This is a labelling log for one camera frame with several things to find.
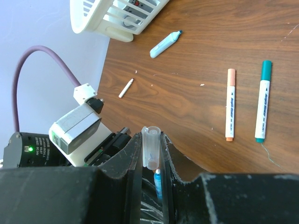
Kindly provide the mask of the light blue pen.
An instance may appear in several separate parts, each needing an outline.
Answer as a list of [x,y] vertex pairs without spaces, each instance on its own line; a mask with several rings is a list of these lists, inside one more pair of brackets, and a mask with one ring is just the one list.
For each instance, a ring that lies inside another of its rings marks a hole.
[[182,33],[182,30],[170,33],[160,43],[158,43],[154,48],[150,50],[150,57],[156,58],[158,55],[160,55],[162,52],[168,49],[172,44],[174,44]]

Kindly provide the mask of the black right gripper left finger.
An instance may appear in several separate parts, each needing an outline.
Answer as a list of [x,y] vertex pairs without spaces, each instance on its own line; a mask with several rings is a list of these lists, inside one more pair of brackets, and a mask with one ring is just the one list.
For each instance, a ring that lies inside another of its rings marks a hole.
[[44,135],[14,133],[0,170],[0,221],[3,224],[138,224],[141,218],[142,137],[102,165],[33,165],[26,141]]

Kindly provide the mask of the blue patterned pen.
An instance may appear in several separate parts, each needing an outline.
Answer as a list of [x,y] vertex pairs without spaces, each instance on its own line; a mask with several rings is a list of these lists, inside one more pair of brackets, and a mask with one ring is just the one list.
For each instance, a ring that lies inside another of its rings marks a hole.
[[156,169],[154,173],[154,184],[157,194],[157,199],[161,203],[163,200],[163,194],[162,194],[162,183],[161,183],[161,174],[160,169]]

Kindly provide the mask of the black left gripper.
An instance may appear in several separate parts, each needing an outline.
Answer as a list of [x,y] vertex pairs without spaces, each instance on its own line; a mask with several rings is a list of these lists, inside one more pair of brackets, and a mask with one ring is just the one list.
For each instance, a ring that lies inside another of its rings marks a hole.
[[117,133],[111,133],[93,151],[84,158],[84,166],[99,166],[121,151],[130,141],[130,129],[124,127]]

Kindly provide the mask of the white pen with orange tip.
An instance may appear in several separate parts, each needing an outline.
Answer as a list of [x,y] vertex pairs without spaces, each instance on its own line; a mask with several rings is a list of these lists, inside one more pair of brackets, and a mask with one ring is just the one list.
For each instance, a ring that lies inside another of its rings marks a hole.
[[235,69],[228,69],[227,98],[226,98],[226,141],[232,142],[235,129]]

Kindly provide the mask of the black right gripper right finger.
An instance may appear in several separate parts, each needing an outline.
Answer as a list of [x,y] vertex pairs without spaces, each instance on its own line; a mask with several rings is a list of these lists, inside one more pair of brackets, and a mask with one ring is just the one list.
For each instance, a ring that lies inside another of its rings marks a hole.
[[209,173],[161,135],[166,224],[296,224],[297,174]]

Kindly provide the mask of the small grey clear cap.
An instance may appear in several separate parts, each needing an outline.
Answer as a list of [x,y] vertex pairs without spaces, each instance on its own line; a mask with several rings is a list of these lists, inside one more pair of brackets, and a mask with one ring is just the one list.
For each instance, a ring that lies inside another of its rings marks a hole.
[[159,168],[161,130],[156,126],[142,128],[142,165],[149,170]]

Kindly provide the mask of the white pen with teal tip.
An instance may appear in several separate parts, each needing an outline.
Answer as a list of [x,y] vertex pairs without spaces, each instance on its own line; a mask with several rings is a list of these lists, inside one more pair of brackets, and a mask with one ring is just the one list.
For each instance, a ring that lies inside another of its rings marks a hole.
[[269,60],[263,61],[259,85],[255,128],[255,139],[257,143],[263,143],[266,136],[266,122],[270,93],[271,70],[272,62]]

